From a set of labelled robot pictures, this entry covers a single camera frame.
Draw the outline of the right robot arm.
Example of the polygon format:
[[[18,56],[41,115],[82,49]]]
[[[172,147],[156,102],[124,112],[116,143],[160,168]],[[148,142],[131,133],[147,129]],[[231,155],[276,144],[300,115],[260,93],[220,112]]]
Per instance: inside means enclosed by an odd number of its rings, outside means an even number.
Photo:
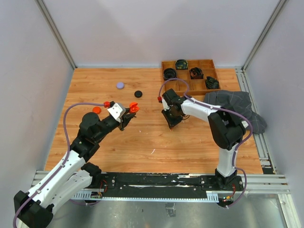
[[[238,146],[246,131],[237,114],[218,105],[211,106],[200,102],[193,97],[179,96],[173,89],[167,90],[157,99],[163,105],[161,113],[170,129],[186,116],[194,116],[209,124],[213,140],[219,147],[215,184],[220,190],[228,189],[237,175],[235,163]]]

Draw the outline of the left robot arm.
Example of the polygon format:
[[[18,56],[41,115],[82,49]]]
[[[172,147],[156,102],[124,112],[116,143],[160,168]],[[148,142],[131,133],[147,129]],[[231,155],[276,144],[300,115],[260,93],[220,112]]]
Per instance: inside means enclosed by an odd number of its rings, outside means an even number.
[[[139,110],[120,103],[104,103],[109,115],[101,120],[96,112],[86,113],[77,137],[68,142],[67,151],[58,164],[27,192],[14,196],[13,227],[46,228],[57,211],[81,189],[98,187],[101,170],[89,162],[100,142],[114,129],[124,130]]]

